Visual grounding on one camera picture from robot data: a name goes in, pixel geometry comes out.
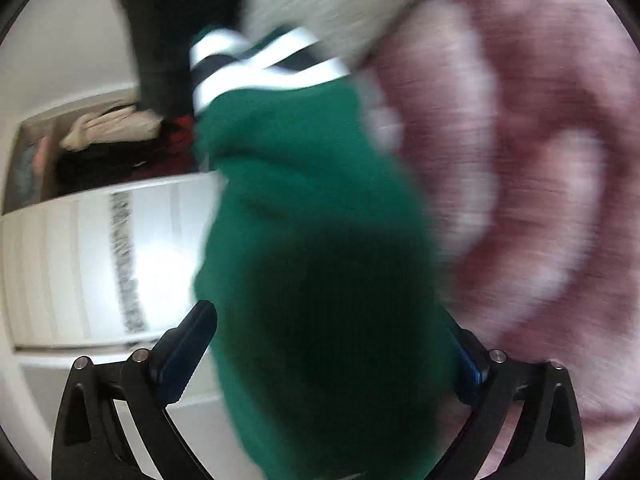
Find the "clothes pile in drawer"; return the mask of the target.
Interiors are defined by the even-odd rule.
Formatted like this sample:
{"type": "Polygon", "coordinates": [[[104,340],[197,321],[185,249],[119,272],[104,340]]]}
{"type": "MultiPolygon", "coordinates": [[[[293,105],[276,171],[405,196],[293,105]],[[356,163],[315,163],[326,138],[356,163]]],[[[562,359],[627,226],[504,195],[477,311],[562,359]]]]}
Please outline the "clothes pile in drawer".
{"type": "Polygon", "coordinates": [[[6,170],[3,211],[94,188],[198,171],[191,117],[173,122],[107,102],[25,120],[6,170]]]}

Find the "green and cream varsity jacket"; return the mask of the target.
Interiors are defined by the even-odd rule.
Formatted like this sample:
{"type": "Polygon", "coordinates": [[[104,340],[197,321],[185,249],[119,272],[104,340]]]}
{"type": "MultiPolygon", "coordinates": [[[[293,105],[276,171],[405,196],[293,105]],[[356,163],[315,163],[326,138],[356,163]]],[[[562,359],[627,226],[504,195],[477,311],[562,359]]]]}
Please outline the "green and cream varsity jacket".
{"type": "Polygon", "coordinates": [[[433,248],[310,32],[225,28],[190,49],[196,142],[224,190],[195,296],[228,414],[269,479],[422,479],[452,383],[433,248]]]}

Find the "white drawer cabinet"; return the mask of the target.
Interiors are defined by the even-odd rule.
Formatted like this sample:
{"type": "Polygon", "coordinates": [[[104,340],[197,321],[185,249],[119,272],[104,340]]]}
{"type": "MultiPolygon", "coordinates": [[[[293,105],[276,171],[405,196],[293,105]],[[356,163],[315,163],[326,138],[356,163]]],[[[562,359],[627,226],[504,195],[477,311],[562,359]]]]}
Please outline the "white drawer cabinet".
{"type": "Polygon", "coordinates": [[[118,348],[158,338],[193,304],[221,183],[180,171],[64,194],[60,142],[131,88],[1,125],[1,340],[11,352],[118,348]]]}

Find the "black folded garment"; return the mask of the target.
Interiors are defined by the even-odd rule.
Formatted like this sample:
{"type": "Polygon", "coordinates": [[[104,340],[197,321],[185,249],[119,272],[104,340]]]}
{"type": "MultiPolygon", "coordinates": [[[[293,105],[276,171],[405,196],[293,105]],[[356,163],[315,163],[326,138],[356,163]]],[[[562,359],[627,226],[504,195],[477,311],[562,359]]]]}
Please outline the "black folded garment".
{"type": "Polygon", "coordinates": [[[192,113],[190,45],[209,26],[237,29],[242,0],[118,0],[139,77],[140,104],[174,120],[192,113]]]}

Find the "floral plush bed blanket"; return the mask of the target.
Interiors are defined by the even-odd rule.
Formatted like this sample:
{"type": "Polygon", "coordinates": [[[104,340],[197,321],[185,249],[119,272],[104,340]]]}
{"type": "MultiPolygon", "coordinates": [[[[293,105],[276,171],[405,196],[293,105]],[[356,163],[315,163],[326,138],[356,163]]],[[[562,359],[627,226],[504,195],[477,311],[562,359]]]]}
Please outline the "floral plush bed blanket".
{"type": "Polygon", "coordinates": [[[639,419],[639,45],[624,0],[367,0],[448,306],[572,376],[585,475],[639,419]]]}

